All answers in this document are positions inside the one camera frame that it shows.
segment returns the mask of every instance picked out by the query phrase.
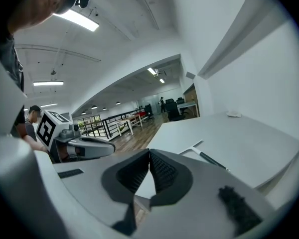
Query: black sticker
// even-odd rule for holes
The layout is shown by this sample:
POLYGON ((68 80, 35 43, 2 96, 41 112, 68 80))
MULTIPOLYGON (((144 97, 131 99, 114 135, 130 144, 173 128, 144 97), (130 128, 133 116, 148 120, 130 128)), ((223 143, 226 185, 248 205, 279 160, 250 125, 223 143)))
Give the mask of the black sticker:
POLYGON ((37 130, 37 135, 46 144, 46 146, 49 146, 50 144, 55 126, 56 124, 53 123, 53 121, 46 114, 43 115, 37 130))
POLYGON ((65 117, 61 116, 59 113, 56 113, 56 112, 49 112, 49 113, 52 116, 54 116, 56 119, 58 119, 59 121, 61 121, 62 123, 69 123, 70 122, 65 117))

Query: ceiling pipe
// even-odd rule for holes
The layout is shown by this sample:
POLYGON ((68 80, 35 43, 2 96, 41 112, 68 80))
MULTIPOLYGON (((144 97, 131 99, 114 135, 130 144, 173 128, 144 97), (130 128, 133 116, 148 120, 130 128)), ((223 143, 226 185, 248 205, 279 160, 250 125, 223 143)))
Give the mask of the ceiling pipe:
MULTIPOLYGON (((50 52, 57 52, 58 48, 54 47, 49 47, 49 46, 42 46, 42 45, 31 45, 31 44, 16 44, 15 45, 16 50, 38 50, 38 51, 50 51, 50 52)), ((86 60, 90 60, 93 62, 100 62, 100 59, 93 58, 90 56, 83 55, 81 53, 65 50, 65 49, 60 49, 60 51, 64 52, 64 54, 69 55, 69 56, 75 56, 75 57, 80 57, 86 60)))
POLYGON ((149 13, 150 13, 150 16, 151 16, 151 18, 152 18, 152 20, 153 20, 153 23, 154 23, 155 28, 156 28, 157 30, 159 30, 157 21, 156 21, 156 19, 155 19, 155 17, 154 17, 154 14, 152 13, 152 11, 151 11, 151 9, 150 9, 150 7, 149 7, 148 2, 147 2, 146 0, 143 0, 143 1, 144 1, 145 5, 146 5, 146 7, 147 7, 147 9, 148 9, 148 11, 149 11, 149 13))
POLYGON ((58 48, 58 51, 56 52, 55 57, 54 57, 54 62, 53 62, 53 66, 52 66, 51 72, 53 72, 54 69, 55 69, 55 64, 56 64, 56 61, 57 61, 57 59, 58 59, 58 55, 59 55, 60 49, 61 49, 61 47, 62 47, 62 45, 63 45, 64 39, 65 39, 67 33, 69 32, 69 30, 70 30, 72 24, 73 24, 73 23, 71 22, 71 24, 69 25, 68 29, 66 30, 66 32, 65 32, 64 35, 63 35, 63 38, 62 38, 62 40, 61 40, 60 46, 59 46, 59 48, 58 48))
MULTIPOLYGON (((96 9, 96 11, 98 11, 98 9, 96 7, 93 7, 92 9, 90 9, 90 14, 88 17, 90 17, 90 15, 92 14, 93 10, 96 9)), ((127 40, 131 41, 132 39, 129 38, 126 34, 124 34, 118 27, 116 27, 113 23, 111 23, 106 17, 102 16, 102 13, 98 13, 99 16, 105 20, 110 26, 112 26, 114 28, 114 30, 118 31, 120 34, 122 34, 127 40)))

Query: black rubber pad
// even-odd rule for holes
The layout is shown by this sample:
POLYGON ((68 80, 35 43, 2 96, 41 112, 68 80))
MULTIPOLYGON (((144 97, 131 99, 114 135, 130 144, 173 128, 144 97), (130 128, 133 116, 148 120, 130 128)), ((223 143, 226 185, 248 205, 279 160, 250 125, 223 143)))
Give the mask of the black rubber pad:
POLYGON ((74 170, 70 170, 70 171, 60 172, 60 173, 58 173, 58 175, 61 179, 64 179, 67 177, 78 175, 80 173, 83 173, 83 171, 81 169, 74 169, 74 170))

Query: desk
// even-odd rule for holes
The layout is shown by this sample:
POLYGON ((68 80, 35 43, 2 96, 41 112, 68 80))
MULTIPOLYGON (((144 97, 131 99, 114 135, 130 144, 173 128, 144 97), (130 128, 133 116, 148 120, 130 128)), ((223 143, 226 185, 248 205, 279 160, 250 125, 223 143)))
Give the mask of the desk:
MULTIPOLYGON (((204 142, 197 146, 199 150, 251 188, 273 179, 299 152, 299 141, 288 134, 248 117, 231 118, 225 113, 164 123, 147 148, 180 153, 200 140, 204 142)), ((193 152, 184 156, 200 159, 193 152)), ((151 183, 148 175, 144 182, 151 183)), ((152 186, 141 185, 137 195, 150 198, 149 192, 142 191, 152 186)))
POLYGON ((196 107, 196 114, 197 114, 197 117, 199 117, 197 103, 195 103, 195 102, 189 102, 189 103, 184 103, 184 104, 177 105, 177 109, 178 109, 178 112, 180 113, 180 108, 186 108, 186 107, 191 107, 191 106, 196 107))
POLYGON ((141 121, 141 116, 139 114, 136 114, 136 115, 128 117, 126 119, 122 119, 122 120, 118 120, 118 121, 114 122, 116 124, 116 127, 118 128, 118 132, 119 132, 120 136, 122 136, 122 133, 121 133, 121 130, 120 130, 119 123, 127 122, 129 127, 130 127, 132 135, 134 135, 131 121, 135 120, 136 125, 138 125, 137 118, 139 118, 139 120, 140 120, 140 126, 143 126, 142 121, 141 121))

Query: small white object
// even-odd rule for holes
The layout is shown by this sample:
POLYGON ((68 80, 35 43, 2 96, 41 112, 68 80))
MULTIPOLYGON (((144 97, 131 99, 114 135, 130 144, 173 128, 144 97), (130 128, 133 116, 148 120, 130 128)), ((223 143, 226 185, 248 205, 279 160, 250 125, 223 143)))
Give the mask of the small white object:
POLYGON ((226 113, 228 117, 236 117, 236 118, 240 118, 241 117, 241 113, 236 112, 236 111, 230 111, 226 113))

